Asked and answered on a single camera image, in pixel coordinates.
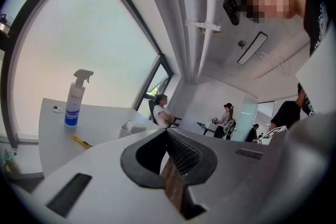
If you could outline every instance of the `black chair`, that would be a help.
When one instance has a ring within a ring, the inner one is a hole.
[[[151,111],[152,121],[157,125],[158,123],[156,122],[154,115],[153,115],[153,109],[157,105],[157,103],[153,100],[149,100],[148,105],[149,105],[149,110]],[[174,123],[169,124],[166,128],[170,128],[172,125],[179,126],[179,124],[175,122],[176,120],[182,120],[182,119],[175,117]]]

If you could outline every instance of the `ceiling light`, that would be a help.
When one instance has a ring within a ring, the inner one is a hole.
[[[238,64],[244,65],[252,56],[256,53],[256,51],[264,44],[268,36],[263,33],[259,32],[256,38],[253,40],[251,45],[247,48],[244,54],[239,58],[237,61]]]

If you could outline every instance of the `office chair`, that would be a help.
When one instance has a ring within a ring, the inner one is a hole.
[[[237,123],[235,119],[232,119],[231,121],[229,121],[224,128],[224,134],[221,135],[220,138],[224,138],[224,136],[226,135],[226,139],[231,140],[236,124]]]
[[[152,121],[157,125],[158,123],[156,122],[156,120],[154,118],[154,114],[153,114],[153,109],[157,105],[157,103],[153,100],[149,100],[148,105],[149,105],[149,110],[151,111]],[[182,120],[182,119],[175,117],[174,122],[172,124],[169,124],[166,128],[170,128],[172,125],[179,126],[179,124],[175,122],[176,120]]]

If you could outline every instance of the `tissue box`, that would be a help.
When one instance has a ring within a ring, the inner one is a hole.
[[[217,125],[213,123],[212,121],[208,121],[207,123],[205,123],[205,127],[214,131],[216,130]]]
[[[119,138],[131,135],[131,134],[141,133],[146,130],[147,130],[146,126],[144,126],[143,124],[139,122],[127,121],[124,125],[121,126]]]

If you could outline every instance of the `dark hair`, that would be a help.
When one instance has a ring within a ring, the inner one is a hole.
[[[225,108],[230,108],[230,119],[233,119],[233,108],[234,106],[231,103],[227,103],[226,105],[224,105]]]
[[[301,90],[302,90],[302,86],[301,84],[298,84],[298,95],[300,95]]]
[[[164,95],[163,93],[159,93],[159,94],[156,95],[156,100],[155,100],[155,102],[156,102],[157,104],[160,104],[160,101],[161,101],[162,99],[164,99],[164,98],[167,98],[167,96]]]

